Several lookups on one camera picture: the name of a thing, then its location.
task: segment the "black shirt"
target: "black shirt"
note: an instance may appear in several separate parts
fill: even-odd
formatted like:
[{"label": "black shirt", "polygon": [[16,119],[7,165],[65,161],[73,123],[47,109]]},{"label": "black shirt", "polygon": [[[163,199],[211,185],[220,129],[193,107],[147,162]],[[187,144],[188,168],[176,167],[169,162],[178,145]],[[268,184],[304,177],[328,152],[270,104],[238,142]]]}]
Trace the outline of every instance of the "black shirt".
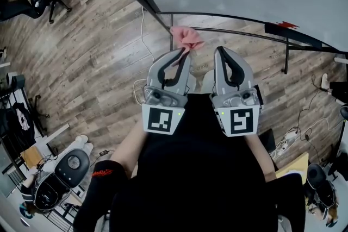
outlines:
[{"label": "black shirt", "polygon": [[128,180],[114,161],[96,164],[74,231],[94,231],[108,210],[111,232],[131,227],[277,231],[275,205],[256,158],[243,137],[224,136],[209,99],[198,96],[189,99],[173,135],[149,136],[136,177]]},{"label": "black shirt", "polygon": [[26,187],[24,185],[21,186],[21,195],[26,203],[34,203],[34,195],[33,195],[33,186],[35,180],[30,185],[30,187]]}]

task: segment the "black office chair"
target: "black office chair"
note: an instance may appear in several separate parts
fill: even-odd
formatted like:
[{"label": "black office chair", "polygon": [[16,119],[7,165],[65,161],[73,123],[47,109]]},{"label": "black office chair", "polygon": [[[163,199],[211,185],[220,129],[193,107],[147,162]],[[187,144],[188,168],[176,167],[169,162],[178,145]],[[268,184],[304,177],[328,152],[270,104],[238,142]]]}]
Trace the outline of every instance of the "black office chair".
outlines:
[{"label": "black office chair", "polygon": [[54,172],[38,171],[33,188],[34,205],[44,211],[62,204],[74,187],[85,178],[90,168],[88,155],[81,149],[72,149],[62,157]]},{"label": "black office chair", "polygon": [[330,170],[328,172],[328,175],[333,175],[335,181],[337,179],[337,176],[334,174],[335,171],[340,173],[343,178],[348,181],[348,154],[345,152],[341,152],[339,156],[335,158],[333,161],[332,166],[330,167]]},{"label": "black office chair", "polygon": [[0,21],[5,21],[20,14],[25,14],[32,18],[40,17],[47,6],[51,5],[49,12],[49,23],[53,23],[52,20],[54,7],[56,3],[61,4],[67,12],[71,12],[71,8],[68,7],[62,0],[14,0],[0,4]]}]

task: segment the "wooden floor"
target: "wooden floor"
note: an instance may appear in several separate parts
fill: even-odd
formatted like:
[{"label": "wooden floor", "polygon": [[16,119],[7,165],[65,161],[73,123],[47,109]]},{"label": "wooden floor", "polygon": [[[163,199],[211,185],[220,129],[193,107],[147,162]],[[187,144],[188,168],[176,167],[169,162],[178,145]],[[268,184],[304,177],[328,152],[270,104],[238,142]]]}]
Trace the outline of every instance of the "wooden floor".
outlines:
[{"label": "wooden floor", "polygon": [[[8,48],[11,70],[26,77],[30,96],[40,94],[40,108],[50,114],[48,131],[64,123],[71,128],[52,142],[64,149],[77,135],[85,134],[94,144],[92,160],[105,149],[115,149],[136,121],[141,106],[133,94],[133,83],[144,79],[152,58],[140,40],[142,12],[134,0],[64,0],[73,10],[67,14],[57,6],[55,23],[48,23],[48,10],[34,20],[21,15],[0,24],[0,46]],[[258,23],[210,16],[175,16],[175,25],[235,29],[264,34]],[[334,55],[320,52],[291,51],[289,73],[284,66],[285,46],[252,37],[202,32],[206,45],[192,54],[191,72],[202,83],[213,68],[217,46],[228,47],[251,65],[261,89],[265,108],[259,120],[259,133],[272,128],[276,142],[297,125],[300,110],[309,106],[316,94],[321,75],[344,81],[345,66],[333,61]],[[144,41],[155,57],[169,50],[168,33],[145,13]],[[136,85],[141,99],[144,81]],[[327,117],[330,128],[342,121],[334,98],[319,91],[309,111],[301,114],[304,131],[317,120]],[[339,139],[341,124],[328,131],[325,120],[310,130],[310,142],[319,158],[330,154],[331,144]],[[317,161],[316,151],[306,141],[296,143],[276,160],[279,167],[308,151]]]}]

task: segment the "white sneaker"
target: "white sneaker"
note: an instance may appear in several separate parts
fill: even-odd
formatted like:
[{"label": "white sneaker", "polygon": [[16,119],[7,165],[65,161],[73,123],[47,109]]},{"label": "white sneaker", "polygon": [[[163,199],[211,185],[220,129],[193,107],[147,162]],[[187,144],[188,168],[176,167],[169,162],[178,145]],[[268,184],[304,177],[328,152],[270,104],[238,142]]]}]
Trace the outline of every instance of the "white sneaker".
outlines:
[{"label": "white sneaker", "polygon": [[327,73],[323,74],[321,77],[321,88],[323,88],[325,90],[330,89],[330,82],[328,82],[328,80],[327,80]]}]

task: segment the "desk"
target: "desk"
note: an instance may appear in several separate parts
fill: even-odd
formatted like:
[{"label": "desk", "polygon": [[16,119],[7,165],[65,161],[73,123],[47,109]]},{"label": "desk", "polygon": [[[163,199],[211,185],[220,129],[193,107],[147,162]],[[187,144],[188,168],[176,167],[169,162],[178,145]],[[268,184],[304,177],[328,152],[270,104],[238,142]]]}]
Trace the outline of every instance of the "desk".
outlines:
[{"label": "desk", "polygon": [[279,169],[276,172],[277,178],[285,176],[289,173],[296,173],[297,172],[297,173],[301,174],[302,184],[304,185],[306,183],[306,179],[307,179],[308,158],[309,158],[309,154],[307,152],[304,152],[298,158],[296,158],[295,160],[293,160],[289,164],[285,165],[283,168]]},{"label": "desk", "polygon": [[36,146],[31,146],[27,150],[21,152],[21,157],[29,169],[36,167],[43,159],[43,156],[40,154]]}]

